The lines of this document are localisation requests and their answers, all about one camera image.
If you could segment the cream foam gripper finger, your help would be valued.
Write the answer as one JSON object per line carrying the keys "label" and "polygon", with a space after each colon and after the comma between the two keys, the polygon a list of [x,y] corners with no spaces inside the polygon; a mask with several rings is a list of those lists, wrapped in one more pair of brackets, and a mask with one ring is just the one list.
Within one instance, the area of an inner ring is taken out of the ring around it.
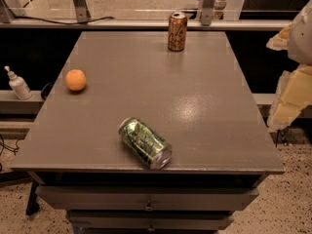
{"label": "cream foam gripper finger", "polygon": [[267,126],[273,131],[283,130],[311,103],[312,66],[300,64],[293,72],[284,71],[277,84]]}
{"label": "cream foam gripper finger", "polygon": [[286,50],[289,47],[290,30],[290,25],[284,27],[275,36],[268,40],[266,47],[274,51]]}

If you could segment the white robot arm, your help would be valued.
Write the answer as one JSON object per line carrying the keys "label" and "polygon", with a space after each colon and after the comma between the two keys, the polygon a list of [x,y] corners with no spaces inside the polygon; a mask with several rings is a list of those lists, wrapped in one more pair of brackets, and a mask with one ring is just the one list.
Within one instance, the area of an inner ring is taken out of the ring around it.
{"label": "white robot arm", "polygon": [[295,71],[284,71],[279,78],[275,99],[269,110],[268,127],[273,131],[290,126],[312,103],[312,0],[266,44],[274,51],[286,50],[298,63]]}

